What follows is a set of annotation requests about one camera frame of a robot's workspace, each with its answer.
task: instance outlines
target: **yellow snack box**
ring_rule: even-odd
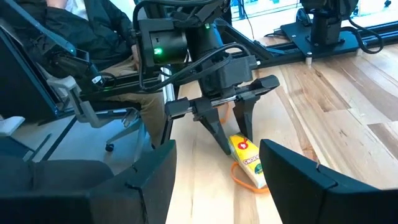
[[[242,134],[230,136],[229,144],[233,157],[253,181],[254,185],[258,189],[263,188],[267,183],[262,173],[259,148]]]

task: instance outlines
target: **man's leg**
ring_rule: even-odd
[[[113,65],[102,72],[107,72],[115,77],[131,73],[134,71],[131,58]],[[158,147],[161,144],[163,130],[166,123],[166,114],[164,111],[164,99],[162,93],[152,94],[134,94],[126,93],[118,96],[112,96],[107,100],[132,101],[141,104],[141,118],[150,135],[152,144]]]

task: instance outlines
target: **red logo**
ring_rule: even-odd
[[[249,147],[249,145],[246,143],[248,140],[247,139],[243,139],[243,142],[238,144],[238,148],[245,150]]]

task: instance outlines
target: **orange rubber band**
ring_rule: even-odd
[[[228,120],[228,118],[229,118],[229,103],[226,103],[225,115],[224,115],[224,118],[220,118],[220,123],[225,124],[225,122]]]
[[[244,187],[244,188],[247,188],[247,189],[253,191],[253,192],[256,193],[256,194],[269,193],[269,189],[268,189],[267,186],[264,186],[264,187],[261,188],[261,189],[257,189],[257,188],[255,188],[255,187],[252,187],[252,186],[250,186],[249,184],[243,182],[242,180],[239,180],[238,178],[236,178],[236,177],[234,176],[234,170],[235,170],[236,166],[238,166],[238,165],[239,165],[238,162],[234,162],[234,163],[232,164],[232,166],[231,166],[231,177],[232,177],[232,179],[235,181],[235,183],[241,185],[241,186]]]

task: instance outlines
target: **power cord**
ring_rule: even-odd
[[[139,30],[138,25],[138,12],[140,9],[148,4],[158,4],[162,6],[178,6],[178,7],[197,7],[197,6],[204,6],[207,4],[215,3],[219,0],[145,0],[139,2],[133,12],[132,12],[132,25],[134,30]]]
[[[283,32],[273,32],[270,34],[266,34],[264,37],[280,37],[282,39],[287,39],[286,35]]]
[[[164,76],[166,76],[166,77],[171,77],[172,75],[169,75],[169,74],[167,74],[167,73],[165,73],[165,72],[163,72],[163,71],[160,71],[159,72],[161,75],[164,75]]]
[[[193,82],[195,80],[198,80],[200,78],[204,78],[205,76],[212,74],[213,72],[219,70],[220,68],[224,67],[225,65],[227,65],[228,63],[230,63],[230,61],[232,60],[232,56],[229,55],[228,57],[226,57],[224,60],[214,64],[213,66],[210,66],[206,69],[204,69],[203,71],[196,73],[192,76],[189,76],[187,78],[183,78],[181,80],[178,80],[175,84],[177,86],[179,85],[184,85],[190,82]]]
[[[112,75],[108,72],[101,72],[100,75],[101,75],[101,78],[103,79],[103,86],[99,86],[101,88],[101,90],[111,90],[116,86],[117,78],[114,75]],[[106,82],[110,81],[110,80],[113,81],[112,86],[104,86],[106,84]]]
[[[349,7],[349,1],[345,0],[344,4],[345,4],[346,9],[348,10],[350,8]],[[361,50],[363,50],[363,52],[365,52],[367,54],[377,54],[384,48],[383,38],[378,33],[374,32],[372,30],[369,30],[367,28],[361,27],[360,25],[356,24],[352,20],[351,16],[348,16],[348,21],[349,21],[349,23],[351,25],[353,25],[353,27],[342,27],[341,30],[342,31],[350,31],[352,34],[354,34],[356,40],[358,41],[359,48],[361,48]],[[364,42],[362,41],[361,34],[358,32],[358,30],[362,30],[363,32],[369,32],[372,35],[374,35],[379,40],[379,49],[377,49],[377,50],[369,50],[369,48],[367,48],[365,46]]]
[[[251,29],[251,36],[253,37],[253,40],[254,40],[253,26],[251,25],[251,22],[250,22],[249,16],[248,16],[248,14],[246,13],[246,10],[244,9],[244,4],[242,4],[242,2],[241,2],[241,1],[243,1],[243,0],[238,0],[238,4],[239,4],[239,5],[242,7],[243,14],[244,14],[244,16],[246,17],[246,19],[247,19],[247,20],[248,20],[248,22],[249,22],[250,29]]]
[[[201,65],[203,62],[207,61],[208,59],[214,57],[216,54],[228,50],[228,49],[232,49],[232,48],[238,48],[240,49],[242,52],[246,53],[246,55],[250,55],[250,52],[247,48],[245,48],[245,46],[241,45],[241,44],[237,44],[237,43],[232,43],[232,44],[226,44],[218,49],[216,49],[215,51],[207,54],[206,56],[202,57],[201,59],[197,60],[196,62],[193,62],[192,64],[190,64],[189,66],[183,68],[181,71],[177,72],[176,74],[170,76],[168,79],[155,84],[153,86],[145,86],[144,84],[144,72],[142,70],[142,60],[139,61],[139,87],[142,91],[147,92],[147,93],[151,93],[151,92],[155,92],[163,87],[165,87],[166,85],[170,84],[170,83],[174,83],[176,82],[178,79],[180,79],[182,76],[190,73],[191,70],[193,70],[195,67]]]

